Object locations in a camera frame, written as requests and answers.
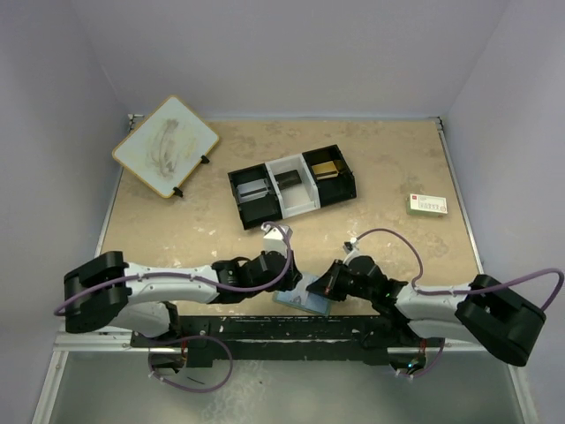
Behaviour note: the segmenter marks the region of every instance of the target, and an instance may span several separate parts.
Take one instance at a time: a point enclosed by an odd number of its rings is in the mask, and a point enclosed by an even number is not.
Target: black base
[[[355,360],[367,365],[390,363],[387,348],[418,348],[419,338],[392,330],[379,316],[182,316],[183,335],[204,331],[221,339],[234,360]],[[439,346],[440,339],[428,340]],[[156,346],[143,336],[132,337],[132,347]],[[188,344],[188,367],[212,367],[226,360],[214,342]]]

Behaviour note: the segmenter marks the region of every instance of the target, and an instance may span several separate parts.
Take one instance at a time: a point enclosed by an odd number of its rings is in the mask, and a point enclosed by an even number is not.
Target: wooden table
[[[227,173],[306,150],[337,144],[353,171],[358,197],[284,223],[298,269],[323,274],[342,259],[345,240],[374,227],[401,232],[420,252],[422,285],[469,282],[477,274],[471,241],[435,123],[428,121],[217,121],[220,142],[210,164],[199,166],[181,187],[184,198],[162,199],[124,171],[102,251],[121,250],[126,261],[147,266],[190,268],[235,256],[255,257],[260,230],[244,231]],[[409,216],[409,193],[445,197],[443,218]],[[402,241],[372,234],[360,243],[383,271],[410,279],[418,265]],[[180,314],[307,314],[261,293],[237,305],[178,302]],[[335,303],[332,314],[375,314],[368,301]]]

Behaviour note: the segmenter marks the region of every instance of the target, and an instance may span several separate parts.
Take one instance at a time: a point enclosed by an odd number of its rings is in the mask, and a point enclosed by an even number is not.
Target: gray floor
[[[218,382],[227,365],[188,375]],[[198,395],[148,374],[146,353],[71,353],[51,424],[523,423],[508,368],[485,352],[447,352],[414,382],[354,362],[238,361],[226,386]]]

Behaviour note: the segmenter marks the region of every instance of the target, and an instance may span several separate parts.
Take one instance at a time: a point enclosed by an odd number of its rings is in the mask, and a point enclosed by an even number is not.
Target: small whiteboard
[[[164,198],[174,194],[220,137],[172,95],[112,152]]]

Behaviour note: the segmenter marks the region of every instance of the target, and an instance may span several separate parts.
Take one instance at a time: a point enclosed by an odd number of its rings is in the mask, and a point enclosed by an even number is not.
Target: white wall
[[[448,144],[485,262],[500,279],[565,269],[565,2],[510,3],[447,118]],[[518,289],[539,305],[555,278]],[[546,423],[563,422],[565,293],[527,370]]]
[[[508,0],[72,0],[129,110],[445,113]]]
[[[0,1],[0,421],[32,419],[63,275],[94,255],[125,110],[67,0]]]

